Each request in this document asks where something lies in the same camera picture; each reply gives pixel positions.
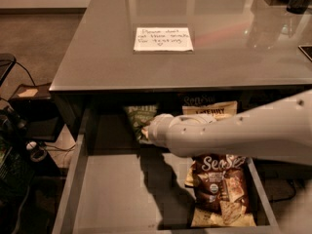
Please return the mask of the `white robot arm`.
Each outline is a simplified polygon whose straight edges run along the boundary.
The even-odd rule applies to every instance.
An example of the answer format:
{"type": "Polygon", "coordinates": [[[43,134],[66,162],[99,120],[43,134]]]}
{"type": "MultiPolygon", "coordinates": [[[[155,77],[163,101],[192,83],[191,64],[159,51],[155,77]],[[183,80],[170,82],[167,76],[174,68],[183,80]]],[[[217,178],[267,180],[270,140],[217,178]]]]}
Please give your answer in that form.
{"type": "Polygon", "coordinates": [[[311,166],[312,91],[221,121],[204,114],[161,114],[147,132],[152,144],[179,157],[212,152],[311,166]]]}

